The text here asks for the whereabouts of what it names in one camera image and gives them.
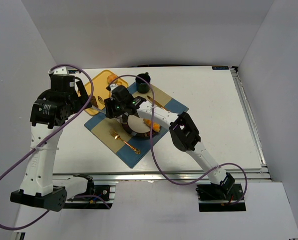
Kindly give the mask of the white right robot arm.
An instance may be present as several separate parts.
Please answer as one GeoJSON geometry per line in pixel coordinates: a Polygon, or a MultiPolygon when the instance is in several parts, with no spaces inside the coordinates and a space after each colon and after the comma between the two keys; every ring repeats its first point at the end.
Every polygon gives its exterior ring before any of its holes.
{"type": "Polygon", "coordinates": [[[123,115],[148,119],[167,129],[173,145],[190,155],[207,174],[213,189],[211,193],[220,199],[226,199],[235,184],[234,178],[221,168],[209,154],[199,136],[199,131],[187,112],[174,113],[153,106],[141,96],[133,97],[128,89],[120,85],[106,88],[111,96],[104,100],[107,118],[119,118],[123,115]]]}

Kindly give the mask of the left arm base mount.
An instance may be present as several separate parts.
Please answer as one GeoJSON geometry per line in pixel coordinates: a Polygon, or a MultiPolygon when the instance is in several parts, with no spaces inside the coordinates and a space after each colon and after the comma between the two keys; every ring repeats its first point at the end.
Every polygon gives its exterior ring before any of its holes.
{"type": "Polygon", "coordinates": [[[106,205],[112,207],[115,184],[94,183],[93,177],[85,174],[75,174],[74,177],[86,179],[87,190],[78,197],[69,198],[64,205],[65,209],[108,210],[106,205]]]}

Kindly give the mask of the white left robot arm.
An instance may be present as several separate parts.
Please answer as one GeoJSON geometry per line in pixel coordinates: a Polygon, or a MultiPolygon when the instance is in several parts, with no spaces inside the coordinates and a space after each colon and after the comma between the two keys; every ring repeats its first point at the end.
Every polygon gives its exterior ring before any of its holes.
{"type": "Polygon", "coordinates": [[[31,144],[24,179],[10,194],[13,203],[60,211],[67,199],[94,193],[93,178],[75,174],[53,181],[53,167],[62,126],[87,103],[82,81],[73,75],[51,74],[51,87],[34,102],[31,110],[31,144]]]}

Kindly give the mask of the brown chocolate bread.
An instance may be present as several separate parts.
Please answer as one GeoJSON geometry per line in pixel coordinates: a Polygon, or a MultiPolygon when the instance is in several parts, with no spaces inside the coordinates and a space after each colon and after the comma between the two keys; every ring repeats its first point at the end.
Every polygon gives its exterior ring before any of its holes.
{"type": "Polygon", "coordinates": [[[98,105],[99,103],[104,105],[104,101],[100,96],[98,97],[92,96],[90,102],[95,108],[99,108],[99,105],[98,105]]]}

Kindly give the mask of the striped croissant bread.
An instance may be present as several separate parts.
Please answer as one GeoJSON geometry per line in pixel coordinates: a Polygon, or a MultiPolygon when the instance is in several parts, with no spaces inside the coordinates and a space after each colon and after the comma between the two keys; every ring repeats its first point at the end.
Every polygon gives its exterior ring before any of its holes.
{"type": "MultiPolygon", "coordinates": [[[[151,123],[152,123],[151,120],[149,120],[149,119],[144,119],[143,122],[144,122],[148,127],[151,127],[151,123]]],[[[152,125],[152,129],[153,129],[153,131],[155,131],[155,132],[159,132],[159,131],[160,131],[160,125],[154,122],[153,125],[152,125]]]]}

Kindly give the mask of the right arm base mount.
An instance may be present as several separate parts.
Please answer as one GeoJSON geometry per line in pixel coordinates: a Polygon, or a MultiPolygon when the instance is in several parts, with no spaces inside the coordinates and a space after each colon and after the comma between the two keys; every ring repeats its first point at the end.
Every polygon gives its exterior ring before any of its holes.
{"type": "Polygon", "coordinates": [[[223,193],[211,184],[196,186],[199,212],[245,212],[244,192],[240,183],[235,183],[228,193],[223,193]]]}

